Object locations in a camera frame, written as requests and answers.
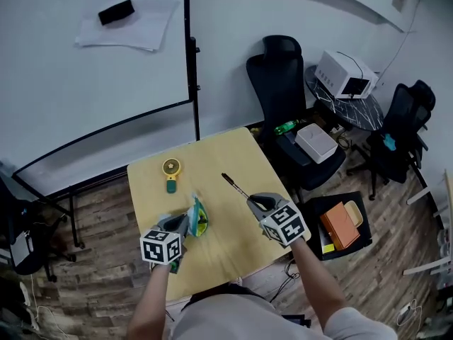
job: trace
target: black marble tabletop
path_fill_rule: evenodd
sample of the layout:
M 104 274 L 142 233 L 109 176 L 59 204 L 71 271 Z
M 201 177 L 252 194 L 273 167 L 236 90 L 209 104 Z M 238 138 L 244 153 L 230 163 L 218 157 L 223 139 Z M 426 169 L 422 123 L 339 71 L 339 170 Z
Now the black marble tabletop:
M 364 99 L 335 99 L 326 87 L 316 78 L 316 65 L 305 70 L 305 83 L 310 92 L 329 110 L 351 125 L 366 131 L 376 131 L 382 127 L 384 114 L 376 98 L 370 94 Z

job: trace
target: orange box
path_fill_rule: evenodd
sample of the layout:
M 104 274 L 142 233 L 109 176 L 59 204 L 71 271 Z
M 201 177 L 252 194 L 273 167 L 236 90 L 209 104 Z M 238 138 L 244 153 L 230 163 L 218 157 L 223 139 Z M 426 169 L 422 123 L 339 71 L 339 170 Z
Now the orange box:
M 348 248 L 360 236 L 343 203 L 322 214 L 321 221 L 338 251 Z

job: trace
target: green bottle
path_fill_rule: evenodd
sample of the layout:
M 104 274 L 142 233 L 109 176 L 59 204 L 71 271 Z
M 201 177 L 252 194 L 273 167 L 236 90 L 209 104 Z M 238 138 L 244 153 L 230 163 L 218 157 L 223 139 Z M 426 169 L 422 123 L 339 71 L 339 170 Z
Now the green bottle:
M 300 122 L 299 120 L 288 121 L 283 125 L 274 128 L 274 132 L 276 135 L 281 135 L 295 128 L 299 122 Z

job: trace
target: yellow handheld fan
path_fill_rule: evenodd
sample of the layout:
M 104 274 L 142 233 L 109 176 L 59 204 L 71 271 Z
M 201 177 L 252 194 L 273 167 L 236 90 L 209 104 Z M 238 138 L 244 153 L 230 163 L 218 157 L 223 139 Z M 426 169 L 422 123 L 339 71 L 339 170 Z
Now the yellow handheld fan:
M 181 163 L 177 159 L 168 159 L 162 165 L 164 174 L 167 175 L 167 193 L 176 192 L 176 176 L 181 171 Z

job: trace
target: teal handle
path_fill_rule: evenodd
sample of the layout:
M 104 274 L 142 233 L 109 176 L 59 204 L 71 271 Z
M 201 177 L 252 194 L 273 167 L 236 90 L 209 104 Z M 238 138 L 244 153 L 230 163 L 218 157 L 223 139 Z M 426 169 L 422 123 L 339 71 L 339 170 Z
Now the teal handle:
M 176 180 L 167 180 L 167 193 L 173 194 L 176 192 Z

